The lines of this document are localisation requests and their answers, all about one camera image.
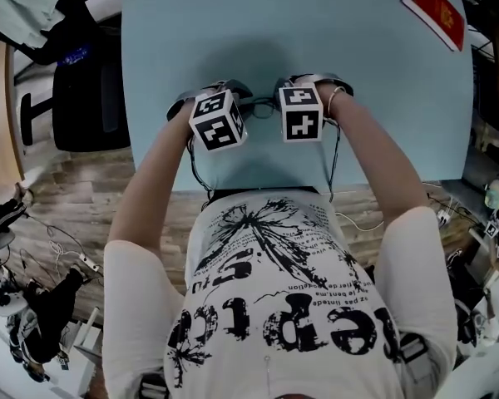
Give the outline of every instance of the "white graphic t-shirt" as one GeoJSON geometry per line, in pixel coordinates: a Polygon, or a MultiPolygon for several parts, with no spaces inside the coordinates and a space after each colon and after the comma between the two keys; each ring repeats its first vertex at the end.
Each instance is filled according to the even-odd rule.
{"type": "Polygon", "coordinates": [[[430,209],[387,227],[375,285],[333,207],[304,191],[215,201],[187,259],[183,298],[153,253],[106,246],[111,398],[423,398],[452,370],[457,319],[430,209]]]}

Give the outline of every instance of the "light blue table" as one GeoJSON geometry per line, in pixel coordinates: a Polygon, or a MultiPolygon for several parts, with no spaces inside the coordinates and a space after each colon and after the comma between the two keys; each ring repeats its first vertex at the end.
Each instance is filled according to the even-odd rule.
{"type": "MultiPolygon", "coordinates": [[[[450,1],[463,13],[461,0],[450,1]]],[[[472,119],[469,40],[451,52],[401,0],[124,0],[122,28],[136,165],[182,91],[236,78],[270,96],[279,76],[331,71],[353,86],[424,180],[461,177],[472,119]]],[[[246,126],[241,147],[208,154],[196,146],[210,185],[326,190],[334,128],[324,128],[322,143],[293,145],[283,143],[277,113],[246,126]]],[[[333,186],[365,182],[343,139],[333,186]]],[[[185,153],[174,190],[200,189],[185,153]]]]}

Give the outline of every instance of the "white cube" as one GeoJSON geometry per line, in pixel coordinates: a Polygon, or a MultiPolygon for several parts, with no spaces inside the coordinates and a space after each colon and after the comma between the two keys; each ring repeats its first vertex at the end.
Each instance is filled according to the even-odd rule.
{"type": "Polygon", "coordinates": [[[248,136],[230,90],[196,97],[189,124],[210,151],[240,146],[248,136]]]}
{"type": "Polygon", "coordinates": [[[285,142],[322,140],[324,105],[313,83],[282,87],[279,100],[285,142]]]}

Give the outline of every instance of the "wooden floor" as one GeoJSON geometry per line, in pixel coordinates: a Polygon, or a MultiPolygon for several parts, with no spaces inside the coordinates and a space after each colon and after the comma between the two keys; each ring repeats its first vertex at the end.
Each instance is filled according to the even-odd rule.
{"type": "MultiPolygon", "coordinates": [[[[87,154],[61,153],[32,186],[36,203],[28,213],[43,223],[53,224],[67,231],[82,244],[92,260],[103,264],[103,248],[111,220],[133,174],[134,165],[129,149],[87,154]]],[[[438,200],[447,201],[441,188],[426,185],[426,190],[438,200]]],[[[166,216],[161,250],[167,256],[166,271],[170,280],[181,292],[185,291],[186,244],[204,198],[205,195],[201,192],[174,193],[166,216]]],[[[0,200],[4,200],[4,194],[0,195],[0,200]]],[[[356,220],[362,228],[374,226],[382,218],[377,202],[365,188],[337,193],[333,205],[337,211],[356,220]]],[[[432,207],[437,209],[439,204],[432,201],[432,207]]],[[[371,232],[360,232],[346,219],[338,219],[353,256],[362,265],[375,263],[383,237],[383,227],[371,232]]],[[[468,221],[454,217],[452,222],[442,229],[441,235],[447,252],[466,242],[469,226],[468,221]]],[[[65,251],[80,251],[72,239],[58,231],[48,231],[35,219],[22,218],[12,229],[17,237],[12,243],[11,258],[7,266],[16,274],[19,282],[36,278],[49,288],[53,285],[50,276],[55,282],[59,282],[57,255],[50,248],[50,240],[61,244],[65,251]]],[[[7,250],[2,250],[0,257],[5,259],[7,250]]],[[[77,263],[75,256],[65,255],[60,258],[58,267],[61,275],[66,274],[72,263],[77,263]]],[[[86,272],[96,276],[88,268],[86,272]]],[[[100,308],[97,322],[102,323],[102,278],[92,280],[79,291],[75,318],[87,319],[94,307],[100,308]]]]}

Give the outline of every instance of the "bracelet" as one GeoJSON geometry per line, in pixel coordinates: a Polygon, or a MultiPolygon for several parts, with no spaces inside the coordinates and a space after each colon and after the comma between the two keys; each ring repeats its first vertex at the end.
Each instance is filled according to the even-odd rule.
{"type": "Polygon", "coordinates": [[[338,95],[338,92],[343,92],[347,93],[346,89],[342,86],[338,86],[336,89],[333,90],[333,93],[331,93],[331,97],[329,98],[329,103],[327,104],[327,115],[331,116],[331,103],[333,103],[333,99],[336,95],[338,95]]]}

